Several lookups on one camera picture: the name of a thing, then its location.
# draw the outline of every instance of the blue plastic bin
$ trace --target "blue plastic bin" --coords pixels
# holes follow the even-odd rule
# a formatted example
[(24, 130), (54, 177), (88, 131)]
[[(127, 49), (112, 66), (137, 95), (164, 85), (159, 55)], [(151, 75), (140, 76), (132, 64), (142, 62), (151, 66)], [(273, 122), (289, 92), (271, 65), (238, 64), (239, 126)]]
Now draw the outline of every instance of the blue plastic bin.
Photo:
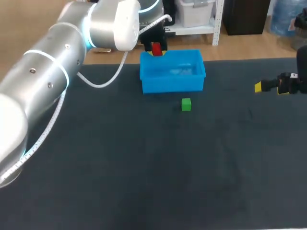
[(153, 57), (141, 53), (143, 93), (202, 91), (206, 70), (199, 50), (169, 50)]

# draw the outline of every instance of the black table surface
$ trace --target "black table surface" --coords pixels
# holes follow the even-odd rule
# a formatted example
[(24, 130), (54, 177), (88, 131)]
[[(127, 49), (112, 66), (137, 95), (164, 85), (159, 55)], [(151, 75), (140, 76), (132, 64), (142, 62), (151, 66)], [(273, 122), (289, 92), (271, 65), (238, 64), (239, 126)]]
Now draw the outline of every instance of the black table surface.
[[(205, 62), (203, 92), (142, 94), (75, 79), (54, 128), (0, 190), (1, 230), (307, 227), (307, 97), (254, 93), (295, 59)], [(84, 66), (104, 82), (117, 66)], [(182, 98), (191, 112), (181, 112)], [(45, 128), (52, 109), (31, 133)]]

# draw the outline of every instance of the green cube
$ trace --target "green cube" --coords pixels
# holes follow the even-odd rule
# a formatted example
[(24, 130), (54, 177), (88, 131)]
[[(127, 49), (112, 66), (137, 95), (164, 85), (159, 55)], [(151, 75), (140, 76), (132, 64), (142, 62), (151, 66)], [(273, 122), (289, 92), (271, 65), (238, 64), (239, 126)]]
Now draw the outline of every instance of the green cube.
[(191, 111), (191, 99), (182, 98), (181, 100), (181, 110), (182, 111)]

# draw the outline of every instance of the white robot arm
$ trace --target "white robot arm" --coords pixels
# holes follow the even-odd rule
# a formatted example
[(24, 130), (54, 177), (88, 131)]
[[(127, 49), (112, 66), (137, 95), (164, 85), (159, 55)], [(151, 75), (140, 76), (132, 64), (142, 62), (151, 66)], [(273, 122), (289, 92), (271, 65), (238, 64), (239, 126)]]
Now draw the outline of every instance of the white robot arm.
[[(160, 6), (159, 16), (163, 15)], [(93, 47), (132, 50), (145, 14), (137, 0), (68, 3), (56, 24), (0, 83), (0, 176), (25, 153), (28, 132), (66, 90)], [(11, 183), (18, 169), (0, 188)]]

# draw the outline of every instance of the plastic storage bin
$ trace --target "plastic storage bin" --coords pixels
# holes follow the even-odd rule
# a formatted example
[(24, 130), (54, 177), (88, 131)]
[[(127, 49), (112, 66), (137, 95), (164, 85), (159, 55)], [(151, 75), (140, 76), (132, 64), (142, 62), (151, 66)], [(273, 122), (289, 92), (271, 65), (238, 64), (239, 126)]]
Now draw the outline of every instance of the plastic storage bin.
[(141, 53), (143, 93), (202, 91), (206, 77), (199, 50), (169, 50), (154, 57)]
[(183, 27), (209, 24), (214, 3), (215, 0), (176, 0)]

